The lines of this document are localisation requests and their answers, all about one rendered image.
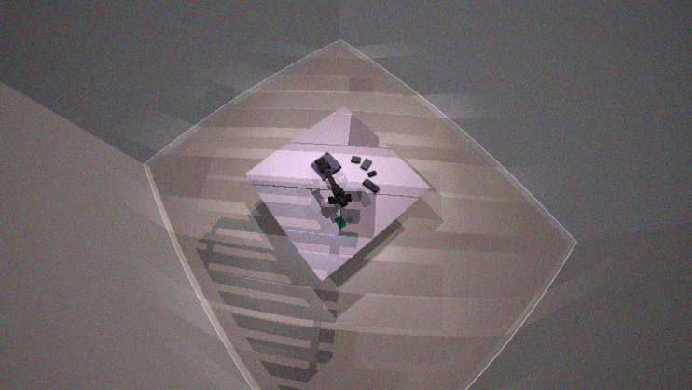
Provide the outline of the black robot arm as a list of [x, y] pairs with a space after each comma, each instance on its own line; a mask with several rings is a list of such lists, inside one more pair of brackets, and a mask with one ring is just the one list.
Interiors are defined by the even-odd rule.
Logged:
[[[332, 190], [333, 190], [332, 192], [333, 192], [336, 200], [339, 201], [340, 206], [341, 207], [347, 206], [348, 203], [347, 203], [346, 199], [344, 198], [345, 192], [344, 192], [343, 188], [341, 188], [336, 183], [332, 174], [330, 173], [330, 166], [329, 166], [328, 162], [325, 162], [325, 158], [323, 158], [322, 156], [315, 159], [314, 161], [315, 161], [316, 165], [318, 165], [318, 168], [321, 171], [321, 173], [324, 173], [326, 175], [327, 179], [329, 180], [329, 182], [332, 186]], [[342, 192], [343, 192], [343, 194], [342, 194]]]

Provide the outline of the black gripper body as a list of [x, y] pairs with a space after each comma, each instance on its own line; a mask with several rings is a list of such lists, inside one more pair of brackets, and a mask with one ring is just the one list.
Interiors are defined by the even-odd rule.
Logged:
[[[346, 199], [347, 202], [351, 202], [351, 201], [352, 201], [351, 194], [346, 194], [346, 195], [344, 196], [344, 198]], [[329, 203], [329, 204], [333, 204], [334, 202], [339, 202], [339, 201], [336, 200], [336, 199], [333, 199], [333, 196], [328, 197], [328, 203]]]

